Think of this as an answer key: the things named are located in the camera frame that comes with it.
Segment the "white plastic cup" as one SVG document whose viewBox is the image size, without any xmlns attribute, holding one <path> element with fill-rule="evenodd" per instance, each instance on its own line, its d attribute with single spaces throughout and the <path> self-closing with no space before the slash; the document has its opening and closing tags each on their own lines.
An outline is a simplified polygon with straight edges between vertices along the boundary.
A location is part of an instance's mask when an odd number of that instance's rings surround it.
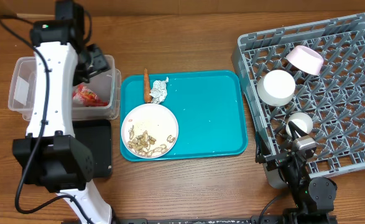
<svg viewBox="0 0 365 224">
<path fill-rule="evenodd" d="M 310 134 L 313 129 L 313 121 L 306 113 L 294 113 L 287 120 L 288 123 L 290 121 L 292 121 L 296 126 L 298 126 L 302 131 L 305 131 L 307 134 Z"/>
</svg>

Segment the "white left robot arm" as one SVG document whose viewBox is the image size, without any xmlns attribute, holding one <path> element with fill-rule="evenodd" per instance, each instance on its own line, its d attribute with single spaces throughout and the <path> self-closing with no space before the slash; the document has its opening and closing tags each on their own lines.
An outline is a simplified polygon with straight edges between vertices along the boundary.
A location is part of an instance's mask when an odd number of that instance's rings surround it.
<svg viewBox="0 0 365 224">
<path fill-rule="evenodd" d="M 116 223 L 93 182 L 91 150 L 75 137 L 73 87 L 109 70 L 101 49 L 85 32 L 88 12 L 74 1 L 57 1 L 55 19 L 37 21 L 26 41 L 36 62 L 35 96 L 25 137 L 12 143 L 22 167 L 20 184 L 45 187 L 69 204 L 82 223 Z"/>
</svg>

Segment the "pink bowl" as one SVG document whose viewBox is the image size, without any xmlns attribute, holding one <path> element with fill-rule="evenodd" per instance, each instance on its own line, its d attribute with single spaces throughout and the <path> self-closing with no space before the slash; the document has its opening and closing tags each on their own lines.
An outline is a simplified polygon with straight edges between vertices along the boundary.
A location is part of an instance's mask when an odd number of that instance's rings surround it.
<svg viewBox="0 0 365 224">
<path fill-rule="evenodd" d="M 310 75 L 319 76 L 324 59 L 309 47 L 298 45 L 285 57 L 289 63 Z"/>
</svg>

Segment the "white bowl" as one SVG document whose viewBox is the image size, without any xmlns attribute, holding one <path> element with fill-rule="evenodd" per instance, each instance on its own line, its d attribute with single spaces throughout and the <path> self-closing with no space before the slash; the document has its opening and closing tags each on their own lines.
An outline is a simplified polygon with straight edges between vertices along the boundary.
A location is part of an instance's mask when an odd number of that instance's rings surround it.
<svg viewBox="0 0 365 224">
<path fill-rule="evenodd" d="M 273 70 L 263 76 L 257 83 L 259 98 L 271 106 L 284 106 L 294 95 L 295 80 L 284 70 Z"/>
</svg>

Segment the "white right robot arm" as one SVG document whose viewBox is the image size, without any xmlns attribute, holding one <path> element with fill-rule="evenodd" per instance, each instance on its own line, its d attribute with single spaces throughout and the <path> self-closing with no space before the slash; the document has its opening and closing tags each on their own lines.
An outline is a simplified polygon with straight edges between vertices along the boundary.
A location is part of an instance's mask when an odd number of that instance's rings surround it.
<svg viewBox="0 0 365 224">
<path fill-rule="evenodd" d="M 326 177 L 311 178 L 307 160 L 316 150 L 316 142 L 293 122 L 288 122 L 292 135 L 292 148 L 272 155 L 263 138 L 256 133 L 256 162 L 265 164 L 268 171 L 276 170 L 287 184 L 288 190 L 273 198 L 252 223 L 332 224 L 337 218 L 329 215 L 334 210 L 337 184 Z M 276 201 L 291 194 L 295 207 L 284 209 L 281 215 L 266 215 L 266 210 Z"/>
</svg>

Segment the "white plate with food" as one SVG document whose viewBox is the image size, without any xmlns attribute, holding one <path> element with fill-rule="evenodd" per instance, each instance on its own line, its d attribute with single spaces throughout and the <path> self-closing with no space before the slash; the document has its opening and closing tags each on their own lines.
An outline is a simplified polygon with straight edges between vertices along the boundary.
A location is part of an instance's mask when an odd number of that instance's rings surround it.
<svg viewBox="0 0 365 224">
<path fill-rule="evenodd" d="M 166 107 L 148 103 L 135 107 L 121 125 L 121 142 L 132 155 L 158 159 L 168 153 L 178 139 L 175 115 Z"/>
</svg>

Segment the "orange carrot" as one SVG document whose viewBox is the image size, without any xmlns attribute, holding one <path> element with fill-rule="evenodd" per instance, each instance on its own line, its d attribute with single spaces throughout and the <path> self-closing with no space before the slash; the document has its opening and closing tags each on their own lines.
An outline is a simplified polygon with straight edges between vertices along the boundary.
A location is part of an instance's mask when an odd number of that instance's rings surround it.
<svg viewBox="0 0 365 224">
<path fill-rule="evenodd" d="M 144 69 L 144 101 L 146 103 L 152 102 L 152 96 L 150 95 L 150 78 L 147 69 Z"/>
</svg>

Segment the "red snack wrapper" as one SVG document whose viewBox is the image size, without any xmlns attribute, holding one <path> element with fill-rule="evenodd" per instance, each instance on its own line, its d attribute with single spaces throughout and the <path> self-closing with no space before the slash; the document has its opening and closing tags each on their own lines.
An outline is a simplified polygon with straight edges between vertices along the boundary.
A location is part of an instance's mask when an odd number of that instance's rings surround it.
<svg viewBox="0 0 365 224">
<path fill-rule="evenodd" d="M 87 86 L 79 84 L 73 91 L 72 100 L 77 105 L 85 107 L 107 106 L 108 102 L 103 101 L 94 91 Z"/>
</svg>

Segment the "foil ball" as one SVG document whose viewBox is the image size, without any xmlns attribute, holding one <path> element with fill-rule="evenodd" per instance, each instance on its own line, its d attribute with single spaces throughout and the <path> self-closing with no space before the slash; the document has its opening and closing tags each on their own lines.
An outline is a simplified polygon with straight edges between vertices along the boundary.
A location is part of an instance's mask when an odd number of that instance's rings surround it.
<svg viewBox="0 0 365 224">
<path fill-rule="evenodd" d="M 156 80 L 153 82 L 152 89 L 150 90 L 150 96 L 152 97 L 151 103 L 160 104 L 165 101 L 168 82 L 168 77 L 165 80 Z"/>
</svg>

